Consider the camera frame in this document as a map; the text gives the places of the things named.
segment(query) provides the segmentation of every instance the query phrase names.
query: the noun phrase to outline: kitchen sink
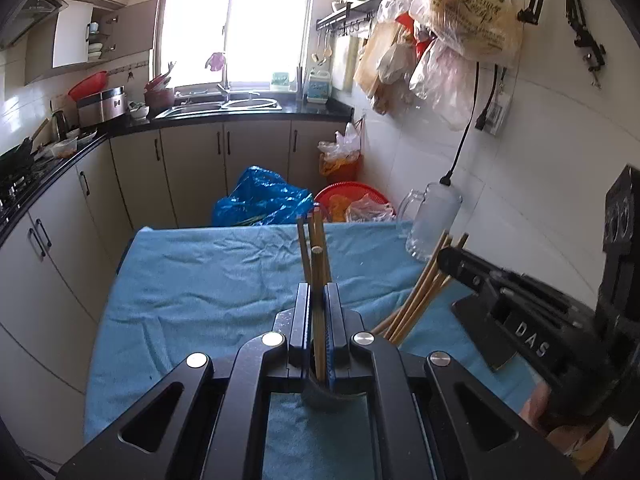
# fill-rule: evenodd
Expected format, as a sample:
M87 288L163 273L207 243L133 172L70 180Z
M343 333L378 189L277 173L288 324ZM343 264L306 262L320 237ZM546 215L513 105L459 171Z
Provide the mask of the kitchen sink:
M218 112L242 112L247 110L282 110L276 99L241 99L239 101L194 103L174 106L156 116L156 119L199 117Z
M225 110L259 110L268 108L269 110L282 110L276 99L240 99L239 101L229 101L222 105Z
M223 112L222 103L195 103L189 105L174 106L165 110L161 114L156 116L156 119L164 118L176 118L176 117L197 117L201 115L207 115L212 112Z

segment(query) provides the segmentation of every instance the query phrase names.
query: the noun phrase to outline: hand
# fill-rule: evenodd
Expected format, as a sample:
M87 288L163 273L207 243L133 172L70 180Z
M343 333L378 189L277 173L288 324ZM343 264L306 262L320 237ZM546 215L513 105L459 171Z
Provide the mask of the hand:
M570 454L575 466L584 474L602 455L609 439L609 425L605 423L587 442L584 441L584 438L591 430L588 426L560 426L546 434L540 428L538 421L546 410L550 393L551 389L546 383L539 383L527 402L524 403L520 416L532 428L544 434L558 451Z

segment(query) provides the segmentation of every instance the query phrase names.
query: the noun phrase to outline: gas stove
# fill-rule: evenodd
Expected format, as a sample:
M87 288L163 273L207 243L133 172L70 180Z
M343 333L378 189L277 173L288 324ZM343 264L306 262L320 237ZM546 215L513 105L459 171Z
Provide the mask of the gas stove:
M0 174L0 227L11 220L42 179L61 163L58 159L30 161L11 173Z

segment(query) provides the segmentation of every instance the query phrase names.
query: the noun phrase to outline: window frame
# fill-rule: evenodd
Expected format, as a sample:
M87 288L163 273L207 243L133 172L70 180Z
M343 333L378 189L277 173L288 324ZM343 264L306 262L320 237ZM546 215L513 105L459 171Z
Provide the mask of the window frame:
M226 20L224 25L224 41L223 41L223 49L226 52L226 40L228 30L229 18L231 16L231 3L233 0L229 0L228 6L226 8ZM300 52L298 54L298 64L304 67L305 65L305 53L306 53L306 44L308 43L309 35L310 35L310 20L311 20L311 6L312 0L306 0L306 11L305 11L305 30L302 37L302 43L300 44ZM156 21L156 47L154 49L154 76L159 76L162 73L161 59L162 59L162 28L164 26L164 10L166 7L166 0L159 0L158 2L158 20ZM193 85L185 85L180 87L175 87L176 91L181 93L189 93L189 92L209 92L212 87L215 87L217 83L196 83ZM270 82L265 81L257 81L257 82L229 82L226 78L226 66L222 71L222 84L228 85L232 91L241 91L241 90L268 90L270 88Z

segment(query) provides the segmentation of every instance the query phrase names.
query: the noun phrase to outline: jug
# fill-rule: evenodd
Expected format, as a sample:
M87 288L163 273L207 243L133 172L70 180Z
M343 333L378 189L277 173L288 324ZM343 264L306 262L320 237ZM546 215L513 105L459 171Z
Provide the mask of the jug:
M416 200L421 204L414 223L409 226L404 220L404 213ZM449 229L453 224L461 204L462 195L453 186L431 182L424 192L412 189L402 200L396 219L399 236L407 237L407 252L417 260L426 262L444 229Z

